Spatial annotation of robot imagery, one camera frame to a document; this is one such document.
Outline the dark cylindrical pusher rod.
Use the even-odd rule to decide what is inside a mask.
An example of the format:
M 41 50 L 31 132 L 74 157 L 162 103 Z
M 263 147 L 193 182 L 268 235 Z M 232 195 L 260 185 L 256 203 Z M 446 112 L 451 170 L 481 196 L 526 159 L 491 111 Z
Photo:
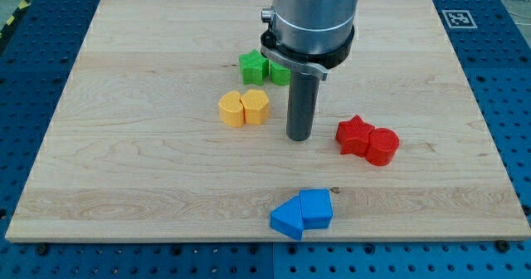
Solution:
M 310 74 L 291 72 L 286 134 L 294 141 L 310 137 L 319 82 L 318 77 Z

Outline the black clamp ring with lever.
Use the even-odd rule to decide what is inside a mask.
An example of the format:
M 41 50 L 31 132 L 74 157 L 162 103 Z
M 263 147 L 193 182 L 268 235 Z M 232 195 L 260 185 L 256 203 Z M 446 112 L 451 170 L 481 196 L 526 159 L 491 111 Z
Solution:
M 261 55 L 296 72 L 326 80 L 329 70 L 343 63 L 352 46 L 355 14 L 334 27 L 311 29 L 289 23 L 273 7 L 262 8 L 268 24 L 261 35 Z

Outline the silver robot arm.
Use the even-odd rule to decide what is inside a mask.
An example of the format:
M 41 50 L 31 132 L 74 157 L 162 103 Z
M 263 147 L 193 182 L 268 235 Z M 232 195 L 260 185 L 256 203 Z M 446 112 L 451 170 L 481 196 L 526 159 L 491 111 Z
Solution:
M 272 0 L 261 11 L 261 55 L 290 71 L 286 134 L 311 135 L 319 83 L 344 62 L 355 36 L 358 0 Z

